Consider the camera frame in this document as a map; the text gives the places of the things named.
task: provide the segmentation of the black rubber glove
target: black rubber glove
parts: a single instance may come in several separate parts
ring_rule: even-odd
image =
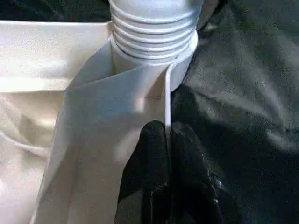
[[[173,124],[168,151],[164,125],[148,123],[123,171],[114,223],[240,223],[234,198],[203,151],[189,126]]]

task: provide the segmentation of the gloved hand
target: gloved hand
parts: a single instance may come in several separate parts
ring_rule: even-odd
[[[114,223],[241,223],[204,152],[188,125],[172,125],[168,149],[164,125],[148,123],[123,171]]]

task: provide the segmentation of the white ribbed tube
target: white ribbed tube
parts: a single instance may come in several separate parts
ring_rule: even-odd
[[[186,50],[202,0],[110,0],[118,48],[141,60],[171,61]]]

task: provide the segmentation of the black fabric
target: black fabric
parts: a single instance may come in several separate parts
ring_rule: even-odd
[[[299,222],[298,21],[297,0],[228,0],[172,95],[243,224]]]
[[[0,0],[0,20],[106,22],[108,0]]]

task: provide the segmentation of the white string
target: white string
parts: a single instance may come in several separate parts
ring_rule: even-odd
[[[41,157],[49,157],[51,148],[48,147],[39,147],[39,146],[33,146],[21,143],[19,141],[14,140],[13,138],[9,137],[7,134],[5,134],[2,130],[0,130],[0,136],[4,138],[4,140],[13,143],[15,146],[20,147],[22,149],[25,149],[27,151],[32,152],[35,155],[41,156]]]

